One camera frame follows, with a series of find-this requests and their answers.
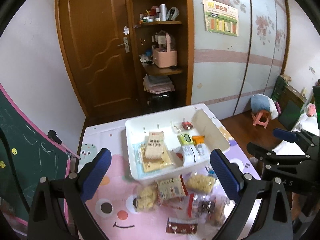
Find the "red cartoon nose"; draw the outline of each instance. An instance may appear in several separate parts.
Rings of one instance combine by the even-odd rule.
[[[118,212],[118,218],[120,220],[126,220],[128,218],[128,213],[126,211],[124,211],[124,210],[120,210]]]

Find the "pink storage caddy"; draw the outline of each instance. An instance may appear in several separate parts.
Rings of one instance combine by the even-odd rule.
[[[170,50],[170,36],[168,33],[165,34],[166,43],[167,43],[167,51],[160,52],[161,47],[159,49],[153,49],[153,63],[156,64],[159,68],[166,68],[171,66],[176,66],[178,64],[177,51]]]

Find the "metal screw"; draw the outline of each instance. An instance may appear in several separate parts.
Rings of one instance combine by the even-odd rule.
[[[244,175],[244,178],[247,179],[247,180],[252,180],[252,175],[250,173],[246,173]]]
[[[47,180],[46,177],[41,177],[41,178],[39,179],[40,183],[44,183],[44,182],[46,182],[46,180]]]
[[[276,177],[276,178],[275,178],[275,182],[278,183],[278,184],[281,184],[282,181],[281,181],[280,178]]]
[[[69,174],[69,178],[70,179],[74,179],[76,177],[77,177],[77,174],[75,172],[72,172],[72,173]]]

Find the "pink plastic stool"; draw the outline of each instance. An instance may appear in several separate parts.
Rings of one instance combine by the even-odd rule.
[[[256,115],[254,115],[254,113],[251,113],[251,114],[252,114],[254,126],[256,126],[257,124],[260,124],[260,125],[263,125],[265,129],[267,128],[268,122],[270,120],[270,112],[266,110],[260,110],[259,112],[257,112]],[[267,119],[265,122],[260,121],[261,117],[263,116]]]

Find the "blue gripper pad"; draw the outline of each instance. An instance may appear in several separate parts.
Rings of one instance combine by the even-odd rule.
[[[83,203],[89,199],[92,199],[97,191],[100,182],[111,165],[111,152],[108,149],[102,148],[92,162],[87,163],[86,165],[88,164],[92,165],[93,167],[91,167],[89,174],[84,179],[82,184],[80,198]]]
[[[231,170],[228,168],[228,166],[225,164],[224,160],[221,158],[221,156],[217,152],[218,150],[219,149],[215,149],[211,152],[210,164],[211,164],[214,172],[217,174],[217,177],[218,177],[224,191],[226,192],[227,197],[231,200],[234,200],[236,203],[238,203],[240,200],[240,196],[238,193],[241,190],[240,184],[235,179]]]
[[[285,131],[280,128],[275,128],[272,132],[274,137],[279,138],[280,140],[287,141],[287,142],[297,142],[298,137],[294,132]]]

